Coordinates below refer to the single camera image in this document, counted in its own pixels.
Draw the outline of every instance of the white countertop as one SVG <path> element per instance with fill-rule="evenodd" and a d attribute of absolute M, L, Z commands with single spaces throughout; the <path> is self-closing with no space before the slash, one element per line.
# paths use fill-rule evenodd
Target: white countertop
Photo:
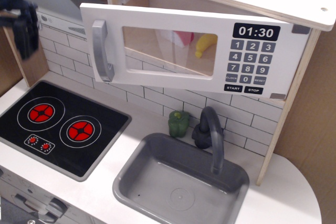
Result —
<path fill-rule="evenodd" d="M 168 118 L 52 72 L 43 79 L 129 114 L 132 121 L 84 182 L 77 182 L 3 143 L 0 143 L 0 165 L 107 224 L 157 223 L 118 202 L 112 193 L 112 183 L 146 135 L 154 132 L 168 134 Z M 0 113 L 27 90 L 22 80 L 4 94 L 0 98 Z M 183 140 L 191 143 L 188 136 Z M 225 158 L 243 167 L 250 178 L 249 190 L 236 224 L 322 223 L 311 187 L 287 159 L 274 154 L 264 181 L 258 187 L 256 180 L 264 157 L 225 142 Z"/>

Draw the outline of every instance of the yellow banana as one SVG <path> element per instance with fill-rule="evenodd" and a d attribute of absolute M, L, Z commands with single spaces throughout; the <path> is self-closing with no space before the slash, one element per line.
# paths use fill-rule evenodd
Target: yellow banana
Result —
<path fill-rule="evenodd" d="M 196 43 L 196 53 L 197 58 L 202 57 L 203 52 L 211 45 L 217 44 L 218 37 L 215 34 L 204 34 L 199 38 Z"/>

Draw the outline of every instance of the drain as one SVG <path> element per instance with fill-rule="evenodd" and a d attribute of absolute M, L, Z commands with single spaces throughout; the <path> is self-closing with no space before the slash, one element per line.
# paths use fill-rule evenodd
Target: drain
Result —
<path fill-rule="evenodd" d="M 194 205 L 195 195 L 190 190 L 177 188 L 171 192 L 167 202 L 171 208 L 177 211 L 185 211 Z"/>

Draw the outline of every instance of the toy stove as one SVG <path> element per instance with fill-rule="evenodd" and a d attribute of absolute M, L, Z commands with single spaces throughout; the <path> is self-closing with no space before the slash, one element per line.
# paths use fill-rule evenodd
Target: toy stove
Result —
<path fill-rule="evenodd" d="M 39 82 L 0 117 L 0 141 L 83 181 L 130 121 L 128 115 Z"/>

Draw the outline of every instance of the toy pepper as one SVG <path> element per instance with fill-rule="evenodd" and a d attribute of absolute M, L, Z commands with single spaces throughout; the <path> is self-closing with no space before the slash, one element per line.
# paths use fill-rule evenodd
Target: toy pepper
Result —
<path fill-rule="evenodd" d="M 173 111 L 169 114 L 169 134 L 172 137 L 184 137 L 189 126 L 189 113 Z"/>

